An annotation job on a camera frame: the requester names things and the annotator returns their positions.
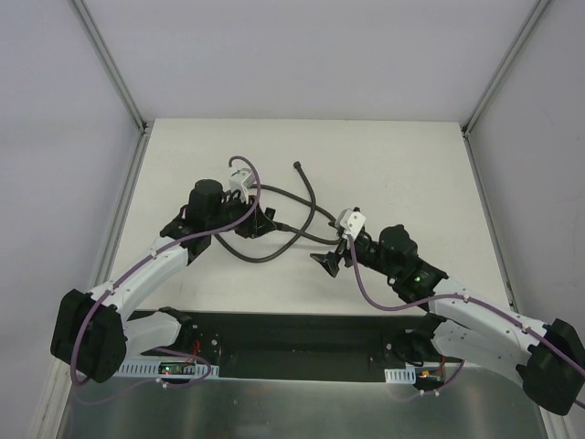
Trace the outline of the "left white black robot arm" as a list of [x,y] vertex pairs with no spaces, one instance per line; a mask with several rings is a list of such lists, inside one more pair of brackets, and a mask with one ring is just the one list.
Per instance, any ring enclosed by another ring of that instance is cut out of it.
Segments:
[[127,358],[152,349],[166,348],[175,356],[193,353],[197,334],[189,315],[166,306],[144,318],[131,316],[162,283],[200,256],[213,236],[234,230],[254,239],[276,229],[273,210],[262,210],[249,192],[257,185],[247,171],[234,175],[228,189],[216,180],[197,181],[188,202],[138,261],[87,293],[73,289],[61,299],[52,356],[103,383]]

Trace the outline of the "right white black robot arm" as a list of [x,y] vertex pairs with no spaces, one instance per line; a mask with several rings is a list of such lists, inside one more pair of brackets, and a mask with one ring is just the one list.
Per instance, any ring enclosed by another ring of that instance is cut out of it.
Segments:
[[[312,259],[335,277],[344,264],[354,271],[363,298],[385,312],[419,307],[431,327],[411,338],[421,360],[436,356],[471,362],[517,384],[548,412],[568,414],[584,387],[584,345],[576,329],[557,318],[551,323],[488,302],[425,262],[403,225],[386,227],[373,240],[361,230],[342,230],[338,247]],[[367,292],[366,267],[384,275],[402,305],[382,305]]]

